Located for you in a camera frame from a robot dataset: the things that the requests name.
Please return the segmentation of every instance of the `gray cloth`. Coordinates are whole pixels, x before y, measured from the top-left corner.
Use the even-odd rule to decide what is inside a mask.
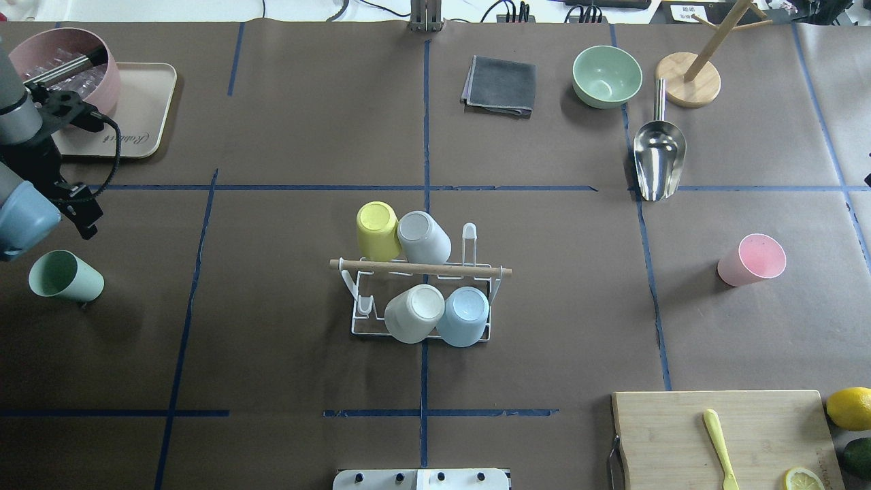
[[[461,100],[493,112],[529,116],[536,102],[536,66],[473,56]]]

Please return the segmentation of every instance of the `wooden mug tree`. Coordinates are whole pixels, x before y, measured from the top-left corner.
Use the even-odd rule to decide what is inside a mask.
[[[735,27],[748,9],[753,10],[757,16],[766,20]],[[683,107],[701,107],[710,104],[717,98],[720,88],[719,72],[710,61],[713,53],[723,43],[730,31],[742,31],[771,24],[772,20],[767,17],[753,3],[753,0],[738,0],[719,26],[693,15],[692,18],[712,27],[716,32],[698,56],[689,52],[676,52],[659,61],[656,67],[656,76],[657,78],[665,78],[668,99]]]

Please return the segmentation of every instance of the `sticker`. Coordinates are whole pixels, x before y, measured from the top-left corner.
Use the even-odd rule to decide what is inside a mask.
[[[678,22],[692,22],[698,24],[699,21],[692,18],[693,15],[699,16],[707,20],[705,7],[702,5],[672,5],[672,18]]]

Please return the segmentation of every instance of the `lemon slice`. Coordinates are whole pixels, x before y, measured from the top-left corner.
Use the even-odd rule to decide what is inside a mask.
[[[814,472],[801,466],[793,468],[783,477],[785,490],[826,490]]]

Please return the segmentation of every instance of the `stainless steel scoop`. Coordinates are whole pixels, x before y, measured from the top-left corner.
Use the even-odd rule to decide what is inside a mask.
[[[659,201],[678,190],[684,169],[686,138],[677,126],[665,120],[665,79],[656,81],[654,120],[641,126],[632,145],[638,187],[645,201]]]

